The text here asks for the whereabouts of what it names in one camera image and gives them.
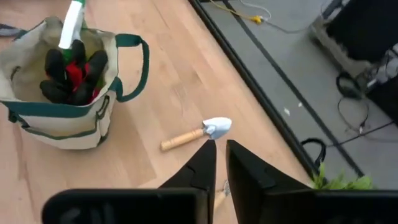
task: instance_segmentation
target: electrical cord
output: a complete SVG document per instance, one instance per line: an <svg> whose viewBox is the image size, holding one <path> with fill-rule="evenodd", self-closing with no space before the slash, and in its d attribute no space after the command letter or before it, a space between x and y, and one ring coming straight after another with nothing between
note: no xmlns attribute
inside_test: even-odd
<svg viewBox="0 0 398 224"><path fill-rule="evenodd" d="M344 100L350 100L350 98L347 98L345 96L341 97L340 100L337 103L337 110L338 110L338 114L341 118L341 120L345 123L345 125L347 125L348 129L355 131L356 133L362 134L365 125L366 125L366 121L369 118L369 104L366 102L365 99L360 100L359 102L363 102L365 107L366 107L366 115L364 117L364 119L362 120L362 122L360 122L358 128L354 127L354 125L352 125L350 122L348 122L348 120L345 118L345 116L343 115L343 113L341 112L341 102L343 102Z"/></svg>
<svg viewBox="0 0 398 224"><path fill-rule="evenodd" d="M264 17L264 16L262 17L265 21L270 20L271 17L272 17L271 12L266 7L258 6L258 5L251 4L251 3L247 3L247 2L244 2L243 0L239 0L239 2L241 2L241 4L244 5L244 6L253 7L253 8L260 9L260 10L263 10L264 12L266 12L268 14L268 16L267 17Z"/></svg>
<svg viewBox="0 0 398 224"><path fill-rule="evenodd" d="M247 20L252 21L252 22L254 22L256 24L262 24L264 22L264 18L262 16L248 16L248 15L245 15L243 13L236 12L235 10L228 9L227 7L224 7L224 6L220 5L220 4L217 4L217 3L214 2L214 0L209 0L209 1L213 5L215 5L217 8L219 8L219 9L222 9L222 10L225 10L225 11L230 12L232 14L235 14L235 15L237 15L239 17L242 17L243 19L247 19Z"/></svg>
<svg viewBox="0 0 398 224"><path fill-rule="evenodd" d="M357 135L357 136L355 136L355 137L349 138L349 139L347 139L347 140L345 140L345 141L342 141L342 142L339 142L339 143L337 143L337 144L332 144L332 145L326 146L325 142L322 141L321 139L317 139L317 138L308 138L308 139L302 141L302 142L301 142L301 145L304 146L304 145L306 145L306 144L308 144L308 143L315 143L315 144L318 144L318 145L321 147L320 153L319 153L318 157L317 157L317 158L315 159L315 161L314 161L315 166L316 166L317 168L319 168L321 162L323 162L323 161L326 159L326 150L327 150L328 148L336 147L336 146L341 146L341 145L343 145L343 144L346 144L346 143L349 143L349 142L351 142L351 141L354 141L354 140L357 139L357 138L365 137L365 136L367 136L368 134L371 134L371 133L373 133L373 132L375 132L375 131L378 131L378 130L380 130L380 129L383 129L383 128L385 128L385 127L387 127L387 126L389 126L389 125L392 125L392 124L394 124L394 122L393 122L393 121L390 121L389 123L384 124L384 125L382 125L382 126L380 126L380 127L378 127L378 128L372 129L372 130L370 130L370 131L363 132L362 134L359 134L359 135Z"/></svg>
<svg viewBox="0 0 398 224"><path fill-rule="evenodd" d="M380 130L382 128L385 128L386 126L388 126L390 124L394 124L394 121L390 121L387 124L383 124L382 126L380 126L378 128L375 128L375 129L372 129L370 131L366 131L365 132L364 129L365 129L366 121L369 118L369 104L367 104L366 102L365 102L365 105L366 105L366 116L363 119L363 121L359 124L359 127L355 128L350 122L347 121L347 119L344 117L343 113L340 110L340 103L341 103L341 100L343 100L343 99L344 99L344 97L342 97L340 99L339 103L338 103L338 112L339 112L340 118L343 120L343 122L347 125L347 127L350 130L355 131L358 135L353 137L353 138L351 138L351 139L349 139L349 140L347 140L347 141L341 142L338 145L347 143L347 142L352 141L354 139L357 139L359 137L364 137L364 138L366 138L366 139L368 139L370 141L377 141L377 142L383 142L383 143L396 143L396 142L398 142L398 139L382 139L382 138L374 138L372 136L368 136L368 134L370 134L372 132L375 132L375 131L378 131L378 130Z"/></svg>
<svg viewBox="0 0 398 224"><path fill-rule="evenodd" d="M285 28L283 28L283 27L281 27L281 26L278 26L277 24L275 24L275 23L273 23L273 22L270 22L270 19L271 19L271 17L272 17L272 14L271 14L271 12L270 12L267 8L265 8L265 7L258 6L258 5L255 5L255 4L250 4L250 3L244 2L243 0L239 0L239 2L240 2L241 4L243 4L244 6L253 7L253 8L261 9L261 10L265 11L265 12L269 15L269 17L264 17L264 16L260 16L260 15L249 16L249 15L246 15L246 14L243 14L243 13L240 13L240 12L237 12L236 10L228 9L227 7L224 7L224 6L220 5L220 4L217 4L217 3L214 2L214 0L209 0L209 1L210 1L213 5L215 5L216 7L218 7L219 9L222 9L222 10L224 10L224 11L228 11L228 12L230 12L230 13L232 13L232 14L235 14L235 15L237 15L237 16L239 16L239 17L242 17L243 19L247 19L247 20L249 20L249 21L252 21L252 22L256 23L257 25L261 25L261 24L263 24L263 23L269 24L271 27L273 27L273 28L275 28L275 29L277 29L277 30L279 30L279 31L282 31L282 32L285 33L285 34L296 34L296 33L299 33L299 32L303 32L303 31L307 30L307 29L311 26L311 24L312 24L312 23L311 23L311 24L309 24L308 26L305 26L305 27L303 27L303 28L301 28L301 29L297 29L297 30L288 30L288 29L285 29ZM328 1L327 1L327 0L324 0L324 2L322 3L322 5L320 6L320 15L321 15L321 16L322 16L322 13L323 13L323 7L324 7L324 5L325 5L326 2L328 2Z"/></svg>
<svg viewBox="0 0 398 224"><path fill-rule="evenodd" d="M355 139L360 138L360 137L368 137L368 134L371 134L371 133L373 133L373 132L375 132L375 131L378 131L378 130L380 130L380 129L383 129L383 128L385 128L385 127L387 127L387 126L390 126L390 125L392 125L392 124L394 124L394 121L390 121L390 122L388 122L388 123L386 123L386 124L383 124L383 125L380 126L380 127L374 128L374 129L372 129L372 130L370 130L370 131L365 131L365 132L363 132L362 134L359 134L359 135L357 135L357 136L355 136L355 137L349 138L349 139L344 140L344 141L342 141L342 142L339 142L339 143L337 143L337 144L328 145L326 148L335 147L335 146L341 146L341 145L343 145L343 144L346 144L346 143L349 143L349 142L351 142L351 141L354 141ZM398 142L398 139L379 139L379 138L371 138L371 140L372 140L372 141L382 141L382 142L386 142L386 143L388 143L388 142L391 142L391 143Z"/></svg>

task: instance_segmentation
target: white spray bottle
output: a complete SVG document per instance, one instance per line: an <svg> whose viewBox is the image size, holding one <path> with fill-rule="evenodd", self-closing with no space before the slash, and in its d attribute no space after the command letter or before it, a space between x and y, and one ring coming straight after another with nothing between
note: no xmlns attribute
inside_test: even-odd
<svg viewBox="0 0 398 224"><path fill-rule="evenodd" d="M71 47L74 40L80 39L80 31L85 26L85 0L73 0L69 6L63 23L59 47L63 49L63 58L66 64L70 63Z"/></svg>

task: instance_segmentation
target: headphones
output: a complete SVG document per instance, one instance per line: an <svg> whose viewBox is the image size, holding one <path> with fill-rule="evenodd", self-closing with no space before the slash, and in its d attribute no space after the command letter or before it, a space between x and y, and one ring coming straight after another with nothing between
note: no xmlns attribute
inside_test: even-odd
<svg viewBox="0 0 398 224"><path fill-rule="evenodd" d="M346 82L350 83L350 86L347 85L341 85L341 81L344 80ZM362 99L362 93L361 93L361 87L359 84L354 80L351 75L349 75L347 72L341 72L337 78L336 78L336 86L337 90L340 92L340 94L343 95L343 97L349 98L349 99L354 99L354 100L361 100Z"/></svg>

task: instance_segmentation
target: yellow cable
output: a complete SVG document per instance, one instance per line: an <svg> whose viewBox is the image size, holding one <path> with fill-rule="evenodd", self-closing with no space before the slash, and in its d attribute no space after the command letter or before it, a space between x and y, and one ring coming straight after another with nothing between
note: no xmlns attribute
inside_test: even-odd
<svg viewBox="0 0 398 224"><path fill-rule="evenodd" d="M263 18L261 16L247 16L247 15L241 14L239 12L236 12L234 10L228 9L228 8L226 8L224 6L221 6L221 5L217 4L217 3L215 3L214 0L210 0L210 2L213 3L216 7L222 9L222 10L225 10L227 12L235 14L235 15L237 15L239 17L244 18L244 19L248 19L248 20L250 20L252 22L255 22L256 24L262 24L264 22Z"/></svg>

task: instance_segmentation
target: green plant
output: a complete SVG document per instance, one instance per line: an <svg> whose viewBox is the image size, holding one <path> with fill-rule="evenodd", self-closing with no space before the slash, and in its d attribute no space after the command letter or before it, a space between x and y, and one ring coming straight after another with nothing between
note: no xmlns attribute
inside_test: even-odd
<svg viewBox="0 0 398 224"><path fill-rule="evenodd" d="M351 182L344 182L344 173L325 183L325 165L320 164L319 175L313 174L313 188L327 190L370 190L373 189L372 180L368 176L360 177Z"/></svg>

